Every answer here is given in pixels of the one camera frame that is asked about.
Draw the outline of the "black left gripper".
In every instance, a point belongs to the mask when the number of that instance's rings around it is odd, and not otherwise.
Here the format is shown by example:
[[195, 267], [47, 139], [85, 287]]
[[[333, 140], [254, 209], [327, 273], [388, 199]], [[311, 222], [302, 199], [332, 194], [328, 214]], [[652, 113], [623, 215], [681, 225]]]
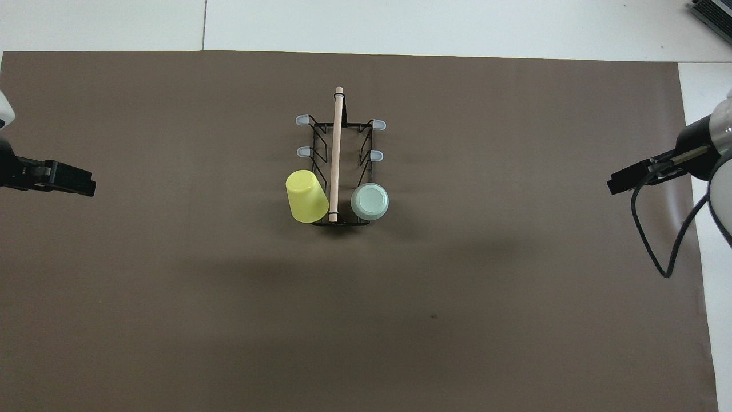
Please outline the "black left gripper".
[[[36, 168], [42, 168], [43, 161], [18, 157], [5, 138], [1, 138], [1, 186], [13, 189], [40, 189]], [[58, 161], [45, 161], [48, 173], [43, 176], [43, 187], [51, 191], [63, 191], [93, 197], [96, 182], [93, 174], [84, 169]]]

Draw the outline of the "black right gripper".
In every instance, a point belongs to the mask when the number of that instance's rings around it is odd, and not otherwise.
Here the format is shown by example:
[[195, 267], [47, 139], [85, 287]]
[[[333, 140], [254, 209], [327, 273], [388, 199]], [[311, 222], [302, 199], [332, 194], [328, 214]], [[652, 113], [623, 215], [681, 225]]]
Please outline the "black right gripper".
[[653, 161], [640, 161], [611, 174], [607, 188], [611, 195], [643, 185], [654, 185], [690, 175], [709, 181], [712, 169], [721, 159], [716, 135], [712, 133], [712, 116], [706, 116], [684, 127], [675, 148], [660, 154]]

